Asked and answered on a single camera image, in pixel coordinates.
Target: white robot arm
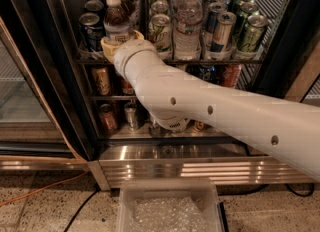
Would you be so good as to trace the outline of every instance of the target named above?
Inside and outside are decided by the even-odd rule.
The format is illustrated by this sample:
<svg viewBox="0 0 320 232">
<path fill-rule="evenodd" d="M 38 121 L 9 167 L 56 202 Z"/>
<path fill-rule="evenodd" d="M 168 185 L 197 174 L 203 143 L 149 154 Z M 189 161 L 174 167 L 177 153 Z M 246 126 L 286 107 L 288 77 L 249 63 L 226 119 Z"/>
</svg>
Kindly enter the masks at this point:
<svg viewBox="0 0 320 232">
<path fill-rule="evenodd" d="M 320 181 L 320 108 L 207 83 L 145 40 L 122 44 L 114 65 L 164 128 L 202 121 Z"/>
</svg>

